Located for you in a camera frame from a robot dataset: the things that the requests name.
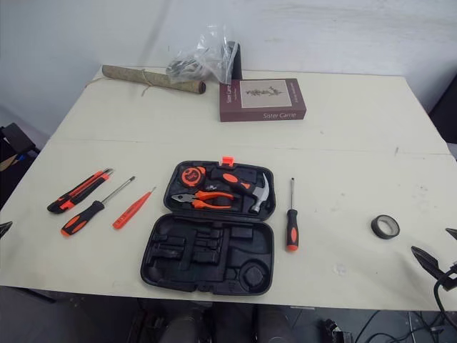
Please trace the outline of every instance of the table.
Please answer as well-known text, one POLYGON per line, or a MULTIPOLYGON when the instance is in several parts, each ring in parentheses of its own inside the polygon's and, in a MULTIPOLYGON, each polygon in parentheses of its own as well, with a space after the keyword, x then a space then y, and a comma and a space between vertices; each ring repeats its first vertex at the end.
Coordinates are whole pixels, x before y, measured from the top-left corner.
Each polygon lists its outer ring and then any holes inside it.
MULTIPOLYGON (((128 297, 256 302, 305 307, 437 309, 434 279, 414 259, 425 249, 446 269, 457 242, 457 163, 405 79, 246 71, 245 78, 296 77, 308 108, 302 121, 219 121, 219 88, 203 95, 117 80, 89 84, 1 211, 13 227, 0 241, 0 284, 128 297), (141 258, 154 222, 169 213, 163 195, 185 160, 220 160, 269 168, 276 211, 270 290, 259 297, 183 293, 145 284, 141 258), (73 211, 46 206, 91 173, 112 178, 73 211), (90 226, 70 239, 61 226, 135 175, 90 226), (296 179, 300 249, 286 251, 289 180, 296 179), (122 230, 111 223, 152 186, 157 190, 122 230), (369 223, 396 218, 401 233, 385 241, 369 223)), ((457 292, 442 291, 447 309, 457 292)))

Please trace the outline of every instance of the clear plastic bag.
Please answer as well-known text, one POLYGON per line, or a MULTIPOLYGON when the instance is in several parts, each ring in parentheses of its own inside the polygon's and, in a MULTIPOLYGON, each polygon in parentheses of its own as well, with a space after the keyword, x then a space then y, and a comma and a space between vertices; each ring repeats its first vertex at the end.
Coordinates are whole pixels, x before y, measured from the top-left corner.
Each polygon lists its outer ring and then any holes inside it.
POLYGON ((238 42, 228 41, 226 31, 225 25, 208 25, 194 50, 180 51, 166 68, 171 83, 205 80, 213 74, 230 84, 238 42))

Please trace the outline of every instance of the book illustration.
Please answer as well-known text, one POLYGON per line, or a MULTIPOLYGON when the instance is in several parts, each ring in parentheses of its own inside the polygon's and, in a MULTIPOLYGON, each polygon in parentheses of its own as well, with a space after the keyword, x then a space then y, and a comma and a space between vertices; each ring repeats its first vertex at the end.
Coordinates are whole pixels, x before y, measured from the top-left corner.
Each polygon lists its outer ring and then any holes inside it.
POLYGON ((273 95, 282 94, 283 92, 270 86, 268 89, 264 89, 263 91, 261 91, 260 89, 252 89, 250 91, 246 91, 246 93, 249 95, 252 95, 252 96, 260 96, 260 95, 267 95, 267 94, 268 94, 268 96, 273 96, 273 95))
POLYGON ((292 106, 286 80, 241 80, 240 97, 243 109, 292 106))

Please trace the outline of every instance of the tool case tray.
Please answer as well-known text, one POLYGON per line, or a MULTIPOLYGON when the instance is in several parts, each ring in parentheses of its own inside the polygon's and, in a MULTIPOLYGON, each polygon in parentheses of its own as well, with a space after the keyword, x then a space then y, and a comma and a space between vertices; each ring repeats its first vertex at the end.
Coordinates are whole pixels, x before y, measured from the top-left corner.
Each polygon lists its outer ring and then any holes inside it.
POLYGON ((273 230, 263 221, 275 209, 273 174, 247 164, 184 161, 175 168, 164 196, 172 211, 154 224, 141 263, 141 278, 148 284, 185 292, 199 290, 222 295, 259 295, 268 291, 273 277, 273 230), (187 169, 200 167, 199 184, 182 181, 187 169), (252 194, 244 194, 225 182, 230 173, 255 187, 265 187, 268 197, 258 213, 252 194), (233 199, 217 197, 206 203, 228 209, 197 209, 176 194, 226 192, 233 199))

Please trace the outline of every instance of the brown book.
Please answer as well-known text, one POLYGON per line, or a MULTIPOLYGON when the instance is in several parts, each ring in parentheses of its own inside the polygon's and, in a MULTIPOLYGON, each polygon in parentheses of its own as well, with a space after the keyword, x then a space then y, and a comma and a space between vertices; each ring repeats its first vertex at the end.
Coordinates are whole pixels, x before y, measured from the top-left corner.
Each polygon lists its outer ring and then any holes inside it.
POLYGON ((221 121, 303 119, 306 106, 297 79, 233 80, 220 84, 221 121))

